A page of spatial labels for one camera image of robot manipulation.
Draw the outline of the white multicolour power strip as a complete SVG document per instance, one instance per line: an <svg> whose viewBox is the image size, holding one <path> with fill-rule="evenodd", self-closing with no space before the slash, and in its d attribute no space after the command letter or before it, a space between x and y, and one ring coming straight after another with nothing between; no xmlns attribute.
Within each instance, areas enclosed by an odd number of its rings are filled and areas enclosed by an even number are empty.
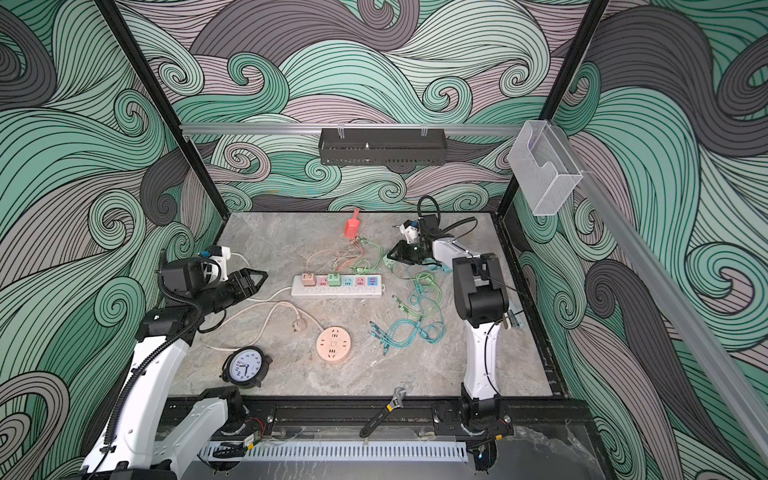
<svg viewBox="0 0 768 480"><path fill-rule="evenodd" d="M349 275L340 274L342 285L330 287L327 283L328 274L316 274L317 285L305 287L301 283L301 275L293 279L291 296L294 298L380 298L384 292L381 275Z"/></svg>

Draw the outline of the pink usb charger plug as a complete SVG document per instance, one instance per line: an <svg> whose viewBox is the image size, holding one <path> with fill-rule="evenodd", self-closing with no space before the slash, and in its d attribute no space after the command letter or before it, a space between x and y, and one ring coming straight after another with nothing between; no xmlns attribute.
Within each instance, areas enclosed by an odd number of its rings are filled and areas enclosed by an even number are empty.
<svg viewBox="0 0 768 480"><path fill-rule="evenodd" d="M301 283L305 287L313 287L317 285L317 280L314 273L303 273L301 275Z"/></svg>

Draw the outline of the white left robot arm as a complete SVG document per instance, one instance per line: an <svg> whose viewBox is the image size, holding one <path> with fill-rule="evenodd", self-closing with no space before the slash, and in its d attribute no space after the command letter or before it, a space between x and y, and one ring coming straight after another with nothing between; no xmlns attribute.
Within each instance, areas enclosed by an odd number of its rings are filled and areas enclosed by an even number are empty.
<svg viewBox="0 0 768 480"><path fill-rule="evenodd" d="M141 321L125 382L77 478L179 479L212 436L247 423L240 391L260 386L272 362L256 346L235 349L222 367L224 386L204 390L171 433L156 439L172 382L205 334L206 316L250 299L268 278L249 267L228 272L228 259L223 247L174 261L160 255L157 284L166 304Z"/></svg>

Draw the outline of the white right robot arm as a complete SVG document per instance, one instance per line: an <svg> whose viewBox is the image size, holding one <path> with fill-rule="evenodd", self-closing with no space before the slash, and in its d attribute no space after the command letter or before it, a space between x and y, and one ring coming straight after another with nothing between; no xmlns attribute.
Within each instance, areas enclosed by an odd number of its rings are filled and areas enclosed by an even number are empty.
<svg viewBox="0 0 768 480"><path fill-rule="evenodd" d="M464 321L467 362L461 384L462 420L480 430L498 419L501 393L496 381L496 342L503 322L509 318L508 288L500 259L461 244L452 230L475 217L464 218L445 228L441 210L430 195L417 201L417 218L399 226L403 236L387 258L405 265L437 265L452 273L454 305Z"/></svg>

